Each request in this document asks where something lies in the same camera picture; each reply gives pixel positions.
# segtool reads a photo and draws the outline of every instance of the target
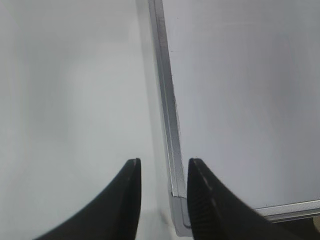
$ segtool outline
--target white background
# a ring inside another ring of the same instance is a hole
[[[320,1],[163,7],[184,169],[202,158],[252,208],[319,200]]]
[[[52,229],[136,157],[137,239],[176,238],[151,35],[140,24],[134,0],[0,1],[0,239]]]

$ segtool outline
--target whiteboard frame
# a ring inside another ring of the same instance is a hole
[[[186,201],[187,188],[184,179],[179,125],[171,73],[163,0],[148,0],[148,2],[165,126],[168,155],[167,165],[169,174],[169,194],[171,195],[171,198],[179,198]],[[186,216],[188,217],[188,209],[183,207],[183,205],[184,204],[171,204],[173,223],[177,232],[184,232],[179,229],[179,226],[185,226],[185,233],[182,233],[182,235],[191,236],[189,231],[190,222],[188,219],[186,220]],[[320,215],[320,200],[257,208],[255,210],[272,222],[297,220]]]

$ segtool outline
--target aluminum frame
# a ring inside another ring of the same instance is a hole
[[[157,61],[166,147],[168,152],[171,217],[179,236],[192,236],[187,208],[187,188],[179,139],[179,123],[172,81],[163,0],[148,0]],[[320,200],[255,209],[272,222],[297,220],[320,215]]]

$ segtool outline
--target metal edge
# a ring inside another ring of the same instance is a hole
[[[168,170],[174,197],[187,197],[162,0],[148,0],[163,108]]]
[[[179,237],[192,237],[187,199],[185,197],[173,196],[172,192],[169,192],[169,197],[170,211],[175,233]]]
[[[320,200],[255,209],[271,222],[283,222],[320,215]]]
[[[181,234],[181,230],[177,226],[181,226],[179,221],[185,221],[183,215],[188,212],[188,209],[184,210],[180,203],[177,204],[177,199],[182,198],[186,200],[187,191],[182,165],[176,100],[169,58],[165,15],[162,0],[148,0],[148,3],[158,67],[165,138],[168,152],[170,207],[176,231]],[[309,218],[320,215],[320,200],[257,208],[255,211],[272,222]]]
[[[191,237],[187,189],[182,164],[176,99],[171,74],[163,3],[162,0],[148,0],[148,4],[163,108],[171,218],[175,232],[179,237]]]

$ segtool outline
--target whiteboard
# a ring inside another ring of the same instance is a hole
[[[254,209],[320,199],[320,1],[163,0],[182,164]]]

